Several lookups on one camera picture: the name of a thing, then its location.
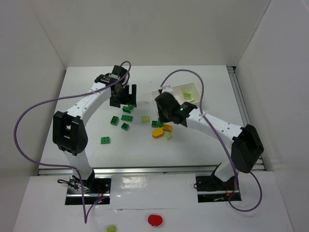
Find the white floor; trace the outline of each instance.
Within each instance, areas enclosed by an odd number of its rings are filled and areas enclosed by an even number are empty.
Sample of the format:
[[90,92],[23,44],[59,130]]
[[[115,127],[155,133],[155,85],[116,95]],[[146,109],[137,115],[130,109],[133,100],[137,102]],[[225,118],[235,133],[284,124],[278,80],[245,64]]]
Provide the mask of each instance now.
[[[177,69],[190,69],[201,75],[205,84],[203,109],[218,118],[242,125],[242,119],[232,89],[226,66],[133,66],[131,84],[137,84],[137,105],[133,110],[133,122],[128,131],[110,124],[112,116],[123,114],[122,109],[105,102],[89,120],[86,130],[89,142],[87,157],[92,167],[161,167],[188,165],[217,165],[226,159],[224,151],[215,139],[181,125],[173,125],[173,138],[152,138],[151,123],[142,123],[141,116],[157,120],[151,91],[159,88],[163,79]],[[109,73],[112,67],[69,67],[60,96],[87,92],[94,79]],[[167,85],[181,85],[194,82],[201,90],[199,80],[190,73],[177,73]],[[78,99],[59,101],[56,111],[66,111]],[[111,143],[101,145],[100,138],[110,136]],[[41,159],[45,163],[68,164],[65,156],[52,142],[50,129]]]
[[[56,182],[59,176],[34,176],[14,232],[104,232],[109,225],[115,225],[117,232],[292,232],[273,173],[255,173],[263,200],[249,213],[237,212],[227,202],[197,203],[194,174],[112,178],[111,204],[92,209],[86,225],[80,205],[64,205],[67,187]],[[242,201],[233,204],[243,209],[254,206],[259,198],[254,179],[240,174],[239,182]],[[162,226],[151,227],[150,214],[161,215]]]

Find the white wall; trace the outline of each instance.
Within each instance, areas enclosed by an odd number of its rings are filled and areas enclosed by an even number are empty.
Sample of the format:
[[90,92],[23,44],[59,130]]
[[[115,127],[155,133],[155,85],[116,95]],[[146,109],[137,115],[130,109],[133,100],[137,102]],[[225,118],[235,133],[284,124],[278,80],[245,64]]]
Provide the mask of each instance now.
[[[14,146],[14,124],[29,106],[57,96],[65,69],[24,0],[0,1],[0,54],[0,230],[10,232],[35,170]],[[20,144],[36,160],[54,107],[29,113],[21,124]]]
[[235,66],[270,0],[31,2],[66,66]]
[[308,231],[309,0],[272,0],[236,74],[296,232]]

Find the purple cable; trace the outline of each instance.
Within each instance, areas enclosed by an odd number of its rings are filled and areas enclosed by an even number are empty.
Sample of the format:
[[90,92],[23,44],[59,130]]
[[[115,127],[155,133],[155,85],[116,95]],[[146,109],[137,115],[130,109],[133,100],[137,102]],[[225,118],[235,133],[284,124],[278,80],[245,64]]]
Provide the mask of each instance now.
[[[210,128],[212,129],[212,131],[213,131],[213,132],[215,133],[215,135],[217,136],[219,142],[221,143],[221,145],[222,145],[222,147],[223,147],[223,149],[224,149],[224,151],[225,151],[225,153],[226,153],[226,155],[227,155],[228,160],[229,160],[230,163],[231,163],[231,166],[232,166],[232,169],[233,169],[233,172],[234,172],[234,175],[235,175],[234,189],[235,189],[235,190],[238,190],[238,189],[239,189],[238,173],[237,173],[237,171],[236,171],[236,168],[235,168],[235,165],[234,165],[234,163],[233,163],[233,161],[232,161],[232,158],[231,158],[231,156],[230,156],[230,154],[229,154],[229,152],[228,152],[228,150],[227,150],[227,148],[226,148],[226,146],[225,146],[225,144],[224,144],[224,142],[223,142],[221,136],[219,135],[219,133],[217,132],[217,130],[215,129],[215,127],[212,125],[212,123],[208,120],[208,118],[207,118],[207,117],[204,115],[204,113],[203,113],[202,104],[203,104],[203,97],[204,97],[204,82],[203,82],[202,78],[201,78],[196,72],[194,72],[194,71],[191,71],[191,70],[188,70],[188,69],[179,69],[179,70],[175,70],[175,71],[171,72],[171,73],[163,80],[163,82],[162,82],[162,84],[161,84],[160,87],[162,87],[162,86],[164,85],[164,83],[167,81],[167,79],[169,79],[170,76],[172,76],[174,73],[178,73],[178,72],[190,72],[190,73],[194,74],[195,76],[197,76],[198,79],[201,81],[201,84],[202,84],[202,92],[201,92],[201,99],[200,99],[200,102],[199,102],[199,110],[200,110],[200,112],[201,112],[201,115],[203,115],[203,118],[206,120],[206,122],[208,123],[208,125],[210,126]],[[250,211],[256,209],[256,208],[260,205],[260,203],[261,203],[261,201],[262,201],[262,188],[261,188],[261,185],[260,185],[258,179],[256,178],[256,176],[255,176],[252,172],[250,172],[250,174],[255,178],[255,180],[256,180],[256,182],[257,182],[257,184],[258,184],[258,186],[259,186],[259,189],[260,189],[260,199],[259,199],[258,203],[256,204],[256,206],[254,206],[254,207],[251,208],[251,209],[247,209],[247,210],[238,209],[238,208],[236,208],[235,206],[233,206],[232,203],[231,203],[231,198],[235,195],[235,193],[234,193],[233,195],[231,195],[231,196],[228,198],[228,202],[229,202],[229,204],[231,205],[231,207],[232,207],[233,209],[238,210],[238,211],[241,211],[241,212],[250,212]]]
[[[21,147],[19,146],[19,143],[18,143],[18,140],[17,140],[17,129],[18,129],[18,125],[19,123],[21,122],[21,120],[23,119],[23,117],[26,115],[26,113],[28,113],[30,110],[40,106],[40,105],[43,105],[43,104],[46,104],[46,103],[50,103],[50,102],[55,102],[55,101],[59,101],[59,100],[64,100],[64,99],[71,99],[71,98],[79,98],[79,97],[84,97],[84,96],[88,96],[88,95],[91,95],[91,94],[94,94],[94,93],[97,93],[97,92],[100,92],[100,91],[103,91],[109,87],[112,87],[114,85],[116,85],[117,83],[121,82],[123,79],[125,79],[125,77],[128,75],[128,73],[130,72],[131,70],[131,63],[129,61],[124,61],[121,63],[120,66],[123,66],[125,63],[127,63],[129,65],[129,68],[127,70],[127,72],[125,73],[124,76],[122,76],[118,81],[110,84],[109,86],[105,86],[103,88],[100,88],[98,90],[95,90],[95,91],[92,91],[92,92],[88,92],[88,93],[83,93],[83,94],[78,94],[78,95],[72,95],[72,96],[66,96],[66,97],[60,97],[60,98],[55,98],[55,99],[50,99],[50,100],[46,100],[46,101],[42,101],[40,103],[37,103],[31,107],[29,107],[27,110],[25,110],[21,116],[18,118],[18,120],[16,121],[16,124],[15,124],[15,127],[14,127],[14,133],[13,133],[13,136],[14,136],[14,142],[15,142],[15,146],[17,147],[17,150],[19,151],[19,153],[24,157],[26,158],[28,161],[32,162],[32,163],[35,163],[35,164],[38,164],[38,165],[42,165],[42,166],[47,166],[47,167],[59,167],[59,168],[70,168],[70,169],[74,169],[77,174],[78,174],[78,177],[80,180],[82,180],[82,176],[79,172],[79,170],[73,166],[70,166],[70,165],[62,165],[62,164],[48,164],[48,163],[41,163],[41,162],[38,162],[38,161],[35,161],[33,159],[31,159],[30,157],[28,157],[24,151],[21,149]],[[84,199],[84,185],[83,185],[83,182],[81,181],[80,182],[81,184],[81,191],[82,191],[82,203],[83,203],[83,212],[84,212],[84,222],[85,224],[87,223],[87,218],[88,218],[88,214],[89,214],[89,211],[90,209],[93,207],[93,205],[95,205],[98,201],[94,202],[92,204],[92,206],[89,208],[88,212],[86,213],[86,206],[85,206],[85,199]]]

